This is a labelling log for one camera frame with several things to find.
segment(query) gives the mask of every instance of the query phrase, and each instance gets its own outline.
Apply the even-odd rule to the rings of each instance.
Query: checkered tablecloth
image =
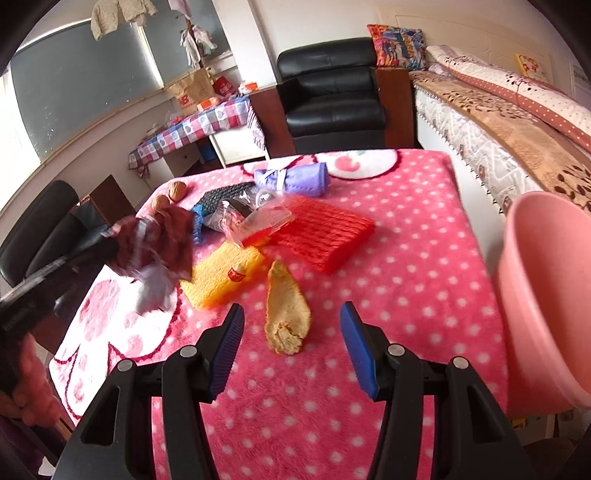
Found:
[[[247,125],[252,130],[257,147],[265,150],[265,136],[247,97],[238,97],[201,113],[188,116],[182,122],[146,140],[129,154],[129,169],[141,176],[148,172],[146,165],[167,153],[196,142],[200,138],[222,130]]]

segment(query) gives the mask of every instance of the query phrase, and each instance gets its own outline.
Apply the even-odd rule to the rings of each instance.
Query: person's hand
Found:
[[[45,367],[35,352],[30,334],[23,339],[19,357],[21,381],[12,398],[0,391],[0,415],[22,419],[29,426],[53,427],[60,417],[60,403],[53,396]]]

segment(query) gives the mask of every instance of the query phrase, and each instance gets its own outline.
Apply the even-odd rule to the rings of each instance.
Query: blue fabric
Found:
[[[200,244],[203,241],[201,228],[203,226],[203,205],[195,205],[191,211],[195,214],[193,218],[193,243]]]

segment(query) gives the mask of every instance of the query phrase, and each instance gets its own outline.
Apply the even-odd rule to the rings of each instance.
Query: pink bucket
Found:
[[[591,218],[531,192],[511,207],[495,276],[513,419],[591,408]]]

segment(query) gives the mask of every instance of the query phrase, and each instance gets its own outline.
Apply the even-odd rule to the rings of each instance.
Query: rolled purple towel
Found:
[[[265,190],[322,197],[329,185],[329,172],[325,163],[301,165],[285,170],[257,170],[255,183]]]

